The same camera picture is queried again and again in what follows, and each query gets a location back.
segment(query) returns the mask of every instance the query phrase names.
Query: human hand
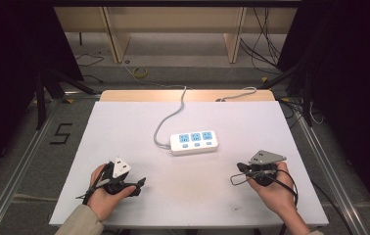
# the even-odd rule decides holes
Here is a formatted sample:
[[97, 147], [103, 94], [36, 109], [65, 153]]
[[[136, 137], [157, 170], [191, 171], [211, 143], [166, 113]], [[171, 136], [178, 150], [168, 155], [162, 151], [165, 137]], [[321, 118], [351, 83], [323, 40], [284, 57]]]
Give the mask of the human hand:
[[[276, 166], [277, 169], [284, 170], [289, 173], [286, 163], [277, 162]], [[286, 173], [277, 171], [277, 180], [293, 189], [293, 181]], [[281, 215], [284, 212], [296, 210], [294, 195], [281, 185], [273, 182], [267, 187], [264, 187], [257, 184], [252, 178], [249, 178], [248, 182], [250, 186], [252, 186], [252, 188], [258, 193], [267, 207], [273, 212]]]
[[[99, 176], [101, 170], [105, 164], [98, 166], [91, 174], [90, 185], [93, 185], [97, 176]], [[99, 220], [102, 222], [106, 220], [116, 205], [125, 197], [129, 196], [134, 190], [135, 186], [124, 188], [121, 192], [111, 195], [106, 192], [103, 188], [98, 188], [94, 191], [91, 198], [88, 200], [87, 206], [97, 214]]]
[[[284, 170], [289, 173], [289, 170], [284, 162], [277, 162], [277, 169]], [[293, 189], [294, 183], [291, 177], [282, 171], [277, 171], [277, 180]], [[294, 195], [288, 189], [280, 184], [273, 182], [267, 187], [263, 187], [249, 178], [250, 186], [258, 193], [265, 205], [277, 213], [283, 222], [289, 228], [293, 235], [309, 234], [310, 229], [307, 227], [301, 215], [298, 213], [294, 201]]]

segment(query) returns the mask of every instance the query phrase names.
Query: handheld controller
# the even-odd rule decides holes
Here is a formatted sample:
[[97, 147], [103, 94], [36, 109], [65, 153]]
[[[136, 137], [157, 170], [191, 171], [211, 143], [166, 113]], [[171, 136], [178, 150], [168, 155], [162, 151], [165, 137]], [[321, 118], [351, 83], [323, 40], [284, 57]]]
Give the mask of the handheld controller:
[[106, 192], [114, 195], [121, 192], [124, 188], [136, 186], [136, 189], [128, 197], [139, 196], [141, 187], [145, 185], [146, 177], [139, 180], [137, 183], [126, 183], [124, 179], [127, 177], [131, 167], [120, 158], [116, 158], [114, 163], [109, 162], [108, 165], [109, 167], [103, 173], [102, 177], [103, 181], [109, 181], [107, 184], [103, 185]]
[[237, 163], [237, 168], [246, 176], [253, 178], [257, 184], [266, 187], [277, 177], [275, 163], [285, 159], [286, 157], [260, 150], [250, 159], [249, 164]]

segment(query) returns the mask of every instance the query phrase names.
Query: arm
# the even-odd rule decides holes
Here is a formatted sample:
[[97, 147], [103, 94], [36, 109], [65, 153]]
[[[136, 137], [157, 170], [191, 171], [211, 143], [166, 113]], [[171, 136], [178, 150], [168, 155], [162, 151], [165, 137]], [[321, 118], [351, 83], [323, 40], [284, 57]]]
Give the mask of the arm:
[[[289, 173], [287, 166], [283, 162], [276, 163], [277, 168]], [[293, 188], [292, 179], [284, 172], [277, 172], [277, 179]], [[305, 235], [310, 233], [309, 227], [298, 213], [294, 198], [291, 192], [283, 188], [277, 183], [272, 183], [267, 187], [263, 187], [252, 180], [248, 180], [250, 186], [258, 193], [267, 207], [273, 212], [277, 213], [279, 217], [286, 224], [291, 234]]]
[[[94, 183], [94, 180], [99, 176], [104, 166], [102, 164], [93, 171], [90, 185]], [[88, 201], [87, 206], [78, 206], [56, 234], [102, 234], [102, 222], [111, 215], [117, 204], [129, 196], [135, 189], [135, 186], [130, 186], [115, 195], [108, 194], [103, 188], [96, 189]]]

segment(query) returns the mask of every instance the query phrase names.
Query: white tabletop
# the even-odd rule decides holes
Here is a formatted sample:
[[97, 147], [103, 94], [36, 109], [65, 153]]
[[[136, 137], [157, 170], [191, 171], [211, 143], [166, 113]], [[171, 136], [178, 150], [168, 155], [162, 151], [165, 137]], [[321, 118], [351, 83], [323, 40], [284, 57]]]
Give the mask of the white tabletop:
[[310, 183], [301, 156], [278, 102], [189, 102], [169, 118], [158, 134], [213, 130], [216, 152], [174, 157], [159, 148], [154, 132], [178, 102], [97, 102], [87, 124], [67, 182], [50, 224], [61, 225], [81, 204], [91, 172], [101, 164], [124, 159], [132, 169], [126, 182], [146, 177], [139, 197], [124, 199], [105, 225], [124, 228], [231, 228], [282, 224], [247, 184], [233, 186], [237, 163], [258, 151], [287, 157], [298, 185], [298, 208], [311, 226], [328, 220]]

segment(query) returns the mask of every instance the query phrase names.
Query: black wire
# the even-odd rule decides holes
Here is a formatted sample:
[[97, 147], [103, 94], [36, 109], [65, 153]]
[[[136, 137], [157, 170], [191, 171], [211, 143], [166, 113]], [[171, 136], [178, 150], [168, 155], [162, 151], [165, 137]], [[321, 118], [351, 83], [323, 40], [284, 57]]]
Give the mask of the black wire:
[[100, 171], [99, 175], [97, 175], [97, 178], [94, 180], [94, 183], [88, 188], [87, 192], [80, 197], [77, 197], [76, 199], [82, 199], [82, 204], [87, 205], [88, 200], [90, 199], [91, 195], [93, 195], [94, 191], [97, 189], [96, 185], [99, 182], [100, 178], [102, 177], [103, 173], [108, 169], [109, 164], [106, 164], [102, 170]]
[[254, 58], [254, 59], [257, 59], [257, 60], [259, 60], [259, 61], [262, 61], [262, 62], [266, 62], [267, 64], [269, 64], [270, 66], [272, 66], [272, 67], [274, 67], [274, 68], [276, 68], [277, 69], [277, 66], [275, 65], [275, 64], [273, 64], [272, 62], [270, 62], [269, 60], [267, 60], [266, 58], [264, 58], [263, 56], [261, 56], [257, 51], [255, 51], [254, 49], [252, 49], [243, 39], [240, 39], [241, 40], [241, 42], [244, 44], [244, 46], [246, 46], [247, 48], [247, 50], [249, 50], [250, 52], [251, 52], [251, 54], [250, 53], [248, 53], [245, 49], [243, 49], [243, 50], [245, 50], [246, 51], [246, 53], [248, 53], [249, 55], [251, 55], [252, 56], [252, 58]]
[[290, 107], [294, 111], [297, 111], [299, 113], [303, 113], [303, 110], [301, 110], [301, 109], [299, 109], [298, 107], [295, 106], [295, 105], [299, 105], [299, 104], [289, 102], [289, 101], [285, 101], [285, 100], [282, 100], [282, 99], [277, 99], [277, 101], [280, 102], [283, 105], [286, 105], [286, 106]]
[[[293, 189], [291, 189], [289, 186], [287, 186], [286, 184], [280, 182], [279, 180], [277, 180], [277, 179], [275, 179], [271, 176], [268, 176], [267, 174], [265, 174], [264, 176], [266, 176], [269, 179], [273, 180], [274, 182], [280, 184], [283, 188], [289, 190], [289, 192], [291, 192], [293, 194], [293, 196], [295, 197], [295, 207], [296, 207], [298, 205], [299, 193], [298, 193], [298, 186], [296, 186], [295, 180], [293, 179], [293, 177], [288, 172], [286, 172], [284, 170], [281, 170], [281, 169], [277, 169], [277, 171], [286, 173], [292, 179], [292, 182], [293, 182], [293, 185], [295, 186], [296, 192]], [[286, 224], [283, 223], [282, 227], [280, 228], [279, 235], [285, 234], [285, 231], [286, 231]]]
[[290, 119], [290, 118], [292, 118], [294, 115], [295, 115], [295, 111], [292, 109], [292, 107], [291, 106], [289, 106], [288, 104], [286, 104], [284, 101], [282, 101], [282, 100], [278, 100], [278, 102], [280, 103], [280, 104], [282, 104], [282, 105], [285, 105], [285, 106], [287, 106], [287, 107], [289, 107], [289, 109], [292, 111], [292, 113], [289, 115], [289, 116], [285, 116], [285, 119]]
[[279, 59], [279, 56], [277, 56], [277, 54], [280, 55], [280, 52], [274, 46], [274, 44], [271, 41], [271, 38], [269, 37], [269, 34], [268, 34], [268, 23], [269, 23], [268, 15], [270, 13], [270, 9], [269, 8], [264, 9], [264, 23], [263, 23], [263, 25], [261, 25], [260, 19], [258, 18], [258, 14], [257, 14], [255, 8], [253, 8], [253, 10], [254, 10], [254, 14], [255, 14], [255, 17], [257, 19], [258, 25], [261, 29], [261, 33], [260, 33], [259, 37], [261, 37], [261, 35], [264, 35], [264, 38], [266, 39], [266, 42], [267, 42], [267, 47], [268, 47], [268, 52], [270, 54], [270, 57], [273, 60], [274, 64], [276, 64], [276, 59], [277, 60]]
[[93, 62], [91, 64], [88, 64], [88, 65], [79, 65], [80, 67], [89, 67], [89, 66], [92, 66], [94, 64], [97, 64], [97, 63], [99, 63], [99, 62], [101, 62], [101, 61], [103, 61], [105, 59], [104, 57], [92, 56], [92, 55], [89, 55], [89, 54], [82, 54], [81, 56], [76, 57], [75, 59], [78, 60], [78, 59], [80, 59], [83, 56], [89, 56], [89, 57], [93, 57], [93, 58], [99, 58], [100, 60], [98, 60], [96, 62]]
[[349, 234], [353, 234], [352, 230], [350, 229], [349, 227], [349, 224], [347, 224], [347, 220], [345, 219], [345, 217], [342, 215], [341, 211], [337, 208], [337, 206], [335, 205], [335, 203], [329, 198], [329, 196], [319, 187], [319, 185], [317, 185], [315, 182], [313, 182], [313, 180], [310, 179], [310, 182], [313, 184], [313, 186], [315, 186], [317, 189], [319, 189], [319, 191], [323, 194], [323, 196], [325, 196], [325, 198], [329, 201], [329, 203], [332, 205], [332, 207], [334, 207], [335, 211], [337, 212], [337, 214], [340, 216], [342, 222], [344, 223], [344, 225], [347, 227], [347, 231], [349, 232]]
[[95, 77], [94, 75], [83, 75], [83, 76], [89, 76], [89, 77], [93, 77], [94, 79], [98, 80], [100, 83], [105, 83], [103, 80]]
[[260, 69], [259, 67], [257, 67], [256, 65], [255, 65], [255, 63], [254, 63], [254, 59], [256, 59], [256, 60], [258, 60], [258, 61], [262, 61], [262, 62], [264, 62], [264, 60], [263, 59], [261, 59], [261, 58], [257, 58], [257, 57], [255, 57], [254, 56], [254, 53], [250, 53], [250, 52], [248, 52], [247, 51], [247, 49], [246, 48], [244, 48], [244, 46], [243, 45], [241, 45], [241, 47], [242, 47], [242, 49], [243, 49], [243, 51], [245, 51], [249, 56], [251, 56], [252, 57], [252, 65], [253, 65], [253, 67], [256, 69], [256, 70], [258, 70], [258, 71], [263, 71], [263, 72], [267, 72], [267, 73], [271, 73], [271, 74], [276, 74], [276, 75], [280, 75], [281, 73], [279, 73], [279, 72], [273, 72], [273, 71], [268, 71], [268, 70], [262, 70], [262, 69]]
[[296, 124], [296, 123], [298, 123], [298, 121], [301, 119], [301, 117], [303, 117], [302, 115], [300, 115], [297, 119], [296, 119], [296, 121], [295, 122], [293, 122], [293, 124], [291, 125], [291, 126], [289, 126], [289, 129], [292, 129], [292, 127]]
[[234, 186], [237, 186], [237, 185], [240, 185], [240, 184], [243, 184], [247, 181], [249, 181], [249, 178], [246, 178], [246, 180], [244, 180], [243, 182], [240, 182], [240, 183], [234, 183], [233, 182], [233, 178], [234, 177], [237, 177], [237, 176], [240, 176], [240, 175], [247, 175], [246, 173], [239, 173], [239, 174], [234, 174], [230, 177], [230, 181], [231, 181], [231, 184], [234, 185]]

